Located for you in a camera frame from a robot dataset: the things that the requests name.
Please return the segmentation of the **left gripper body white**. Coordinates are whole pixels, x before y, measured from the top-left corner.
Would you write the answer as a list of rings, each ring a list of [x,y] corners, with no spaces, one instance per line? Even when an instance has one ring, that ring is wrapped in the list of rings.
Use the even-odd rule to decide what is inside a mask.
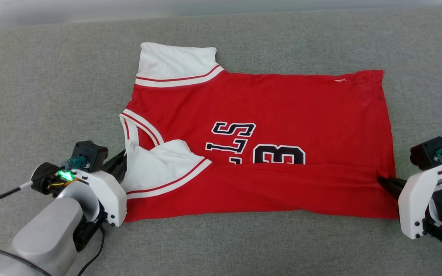
[[[87,172],[84,169],[64,171],[45,162],[31,176],[31,188],[55,199],[77,201],[88,222],[104,222],[119,227],[127,214],[127,196],[116,178],[105,171]]]

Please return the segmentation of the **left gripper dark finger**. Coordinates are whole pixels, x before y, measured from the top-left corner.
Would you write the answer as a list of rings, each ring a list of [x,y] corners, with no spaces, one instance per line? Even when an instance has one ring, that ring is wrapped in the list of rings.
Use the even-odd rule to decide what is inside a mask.
[[[119,184],[124,180],[125,172],[127,171],[126,163],[117,163],[106,166],[106,173],[112,175]]]
[[[123,167],[123,163],[126,160],[125,157],[126,150],[122,150],[119,154],[115,155],[111,159],[108,160],[108,169],[116,169]]]

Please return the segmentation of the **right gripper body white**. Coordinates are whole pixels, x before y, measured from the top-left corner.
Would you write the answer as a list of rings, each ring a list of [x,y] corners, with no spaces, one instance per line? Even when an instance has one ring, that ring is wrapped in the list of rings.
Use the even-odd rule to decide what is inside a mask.
[[[442,165],[411,176],[398,206],[401,230],[407,237],[430,236],[442,243]]]

